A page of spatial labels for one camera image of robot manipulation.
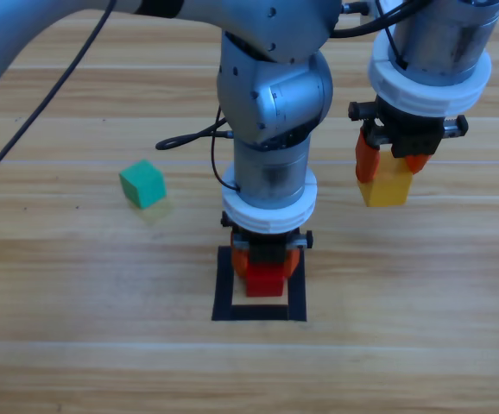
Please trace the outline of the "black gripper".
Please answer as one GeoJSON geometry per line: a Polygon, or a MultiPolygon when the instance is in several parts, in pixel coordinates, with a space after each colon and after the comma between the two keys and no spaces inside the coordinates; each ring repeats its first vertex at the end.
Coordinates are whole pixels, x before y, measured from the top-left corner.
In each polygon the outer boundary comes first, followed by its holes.
{"type": "Polygon", "coordinates": [[[416,116],[377,97],[373,102],[351,102],[348,117],[362,121],[355,148],[356,176],[369,183],[380,163],[380,146],[391,145],[395,158],[405,158],[409,172],[419,173],[446,138],[465,136],[469,123],[464,115],[445,117],[416,116]]]}
{"type": "Polygon", "coordinates": [[[231,229],[231,264],[241,279],[247,276],[248,263],[275,263],[284,261],[283,277],[288,280],[300,263],[300,251],[314,244],[311,230],[299,228],[280,234],[262,234],[236,224],[227,214],[221,217],[221,225],[231,229]]]}

